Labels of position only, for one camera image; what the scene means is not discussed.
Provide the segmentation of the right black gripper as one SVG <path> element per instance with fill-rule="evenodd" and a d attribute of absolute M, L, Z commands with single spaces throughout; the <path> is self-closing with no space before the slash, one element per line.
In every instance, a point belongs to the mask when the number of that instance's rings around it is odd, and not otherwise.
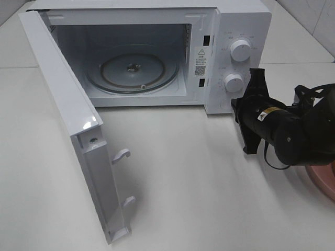
<path fill-rule="evenodd" d="M 265 69 L 250 68 L 250 80 L 243 98 L 231 101 L 244 141 L 243 151 L 256 154 L 261 139 L 273 144 L 280 127 L 298 120 L 284 105 L 270 98 Z"/>

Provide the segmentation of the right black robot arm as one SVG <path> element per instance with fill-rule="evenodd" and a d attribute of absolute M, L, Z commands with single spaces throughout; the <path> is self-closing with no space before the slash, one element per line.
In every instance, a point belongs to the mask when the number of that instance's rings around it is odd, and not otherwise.
<path fill-rule="evenodd" d="M 334 161 L 334 84 L 295 87 L 290 106 L 269 96 L 265 70 L 251 68 L 251 78 L 241 98 L 231 106 L 244 141 L 243 151 L 263 153 L 272 145 L 287 167 L 328 165 Z"/>

